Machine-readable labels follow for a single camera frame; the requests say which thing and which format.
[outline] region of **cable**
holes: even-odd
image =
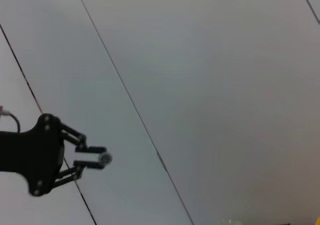
[[[9,116],[15,120],[17,129],[18,129],[17,133],[20,133],[20,122],[19,122],[18,118],[15,115],[13,115],[12,113],[10,113]]]

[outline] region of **robotic arm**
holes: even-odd
[[[76,153],[99,154],[98,160],[75,160],[72,168],[60,171],[64,161],[64,141],[73,144]],[[52,114],[42,114],[34,128],[26,132],[0,131],[0,147],[0,172],[24,176],[30,194],[36,197],[80,179],[84,168],[101,170],[112,161],[105,147],[87,146],[84,134],[61,123]]]

